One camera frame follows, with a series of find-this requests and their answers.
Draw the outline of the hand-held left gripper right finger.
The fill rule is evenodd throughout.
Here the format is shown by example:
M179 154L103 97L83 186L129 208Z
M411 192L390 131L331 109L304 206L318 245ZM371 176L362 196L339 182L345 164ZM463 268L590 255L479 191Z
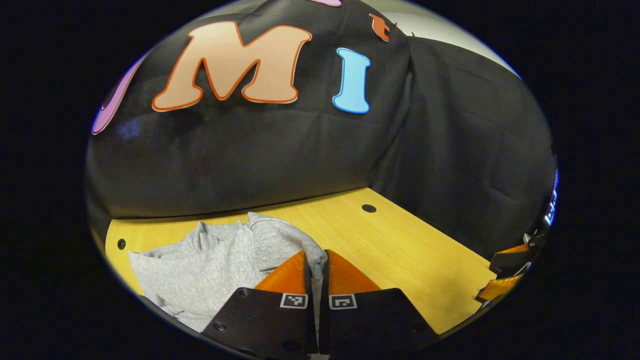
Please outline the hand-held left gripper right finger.
M330 358L407 358L439 335L402 289L382 289L327 249L320 299L320 353Z

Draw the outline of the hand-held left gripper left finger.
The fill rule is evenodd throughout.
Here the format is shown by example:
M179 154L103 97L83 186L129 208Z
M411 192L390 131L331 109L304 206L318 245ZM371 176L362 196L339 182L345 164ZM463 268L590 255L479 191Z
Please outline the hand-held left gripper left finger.
M312 274L304 251L255 287L239 287L202 332L258 360L308 360L318 350Z

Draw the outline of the grey zip-neck sweatshirt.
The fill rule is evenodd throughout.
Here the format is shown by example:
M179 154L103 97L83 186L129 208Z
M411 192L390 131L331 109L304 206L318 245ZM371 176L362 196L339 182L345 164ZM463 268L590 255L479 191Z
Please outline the grey zip-neck sweatshirt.
M256 212L231 224L199 222L174 244L128 253L144 296L174 319L203 332L238 288L253 289L299 252L321 280L326 252L283 219Z

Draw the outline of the black backdrop cloth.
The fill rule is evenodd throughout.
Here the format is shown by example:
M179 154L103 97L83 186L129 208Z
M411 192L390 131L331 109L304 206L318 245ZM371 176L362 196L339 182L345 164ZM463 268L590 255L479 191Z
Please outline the black backdrop cloth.
M206 66L194 105L156 111L188 33L230 21L251 43L273 27L311 34L297 100L244 98L257 69L215 96ZM487 50L441 41L449 20L410 0L231 0L153 46L87 142L87 223L218 214L370 188L489 260L541 231L557 162L525 82Z

